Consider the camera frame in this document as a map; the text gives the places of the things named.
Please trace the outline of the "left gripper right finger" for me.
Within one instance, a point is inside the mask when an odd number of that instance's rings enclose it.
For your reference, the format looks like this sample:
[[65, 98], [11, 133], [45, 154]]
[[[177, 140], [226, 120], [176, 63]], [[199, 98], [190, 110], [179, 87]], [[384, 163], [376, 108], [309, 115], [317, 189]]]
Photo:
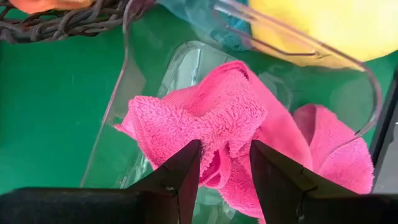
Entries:
[[249, 157], [268, 224], [397, 224], [396, 194], [356, 194], [258, 140]]

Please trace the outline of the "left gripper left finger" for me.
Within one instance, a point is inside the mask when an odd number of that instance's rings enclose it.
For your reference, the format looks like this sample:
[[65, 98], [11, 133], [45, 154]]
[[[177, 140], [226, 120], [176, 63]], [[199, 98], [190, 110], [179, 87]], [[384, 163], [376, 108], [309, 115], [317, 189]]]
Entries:
[[25, 187], [1, 195], [1, 223], [192, 222], [201, 142], [190, 141], [126, 189]]

